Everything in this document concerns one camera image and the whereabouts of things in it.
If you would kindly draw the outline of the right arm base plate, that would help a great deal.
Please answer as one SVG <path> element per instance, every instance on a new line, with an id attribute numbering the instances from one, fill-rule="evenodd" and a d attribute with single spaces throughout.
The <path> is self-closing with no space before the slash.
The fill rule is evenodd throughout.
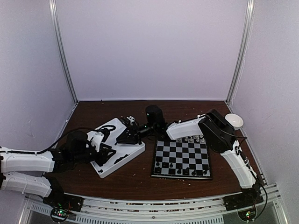
<path id="1" fill-rule="evenodd" d="M 231 211 L 231 210 L 243 209 L 246 207 L 252 207 L 257 203 L 262 203 L 263 197 L 258 196 L 257 198 L 254 198 L 253 196 L 240 193 L 236 195 L 225 196 L 223 198 L 223 201 L 224 201 L 226 211 Z"/>

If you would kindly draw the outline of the black chess piece king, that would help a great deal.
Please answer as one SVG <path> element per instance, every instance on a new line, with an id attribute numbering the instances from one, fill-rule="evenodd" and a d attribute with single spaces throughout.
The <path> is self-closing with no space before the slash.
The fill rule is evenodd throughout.
<path id="1" fill-rule="evenodd" d="M 187 167 L 186 169 L 183 169 L 183 175 L 190 175 L 189 167 Z"/>

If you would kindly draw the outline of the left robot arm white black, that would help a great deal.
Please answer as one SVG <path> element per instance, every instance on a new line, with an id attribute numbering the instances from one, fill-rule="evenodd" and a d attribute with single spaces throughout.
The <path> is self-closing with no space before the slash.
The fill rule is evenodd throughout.
<path id="1" fill-rule="evenodd" d="M 108 136 L 106 130 L 96 131 L 91 138 L 85 132 L 74 131 L 59 148 L 17 151 L 3 147 L 0 150 L 0 188 L 34 194 L 63 207 L 67 196 L 56 179 L 33 177 L 25 172 L 62 173 L 92 161 L 104 165 L 116 154 L 116 150 L 105 143 Z"/>

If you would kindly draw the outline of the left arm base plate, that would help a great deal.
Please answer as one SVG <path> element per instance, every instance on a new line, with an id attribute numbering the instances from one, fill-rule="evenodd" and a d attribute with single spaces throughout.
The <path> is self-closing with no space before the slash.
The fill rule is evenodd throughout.
<path id="1" fill-rule="evenodd" d="M 80 212 L 83 202 L 84 199 L 82 197 L 61 192 L 51 192 L 48 197 L 43 198 L 43 203 L 66 211 Z"/>

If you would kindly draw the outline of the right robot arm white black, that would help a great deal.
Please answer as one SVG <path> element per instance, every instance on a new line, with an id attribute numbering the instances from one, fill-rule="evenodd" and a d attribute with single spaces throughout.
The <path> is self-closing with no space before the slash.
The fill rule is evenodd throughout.
<path id="1" fill-rule="evenodd" d="M 249 206 L 257 199 L 261 182 L 241 149 L 234 127 L 217 110 L 211 109 L 194 119 L 172 123 L 166 123 L 162 109 L 157 105 L 147 106 L 145 113 L 145 125 L 139 125 L 133 117 L 121 119 L 126 129 L 116 138 L 118 144 L 140 144 L 142 138 L 149 135 L 163 140 L 203 135 L 207 147 L 219 153 L 236 175 L 242 189 L 240 203 Z"/>

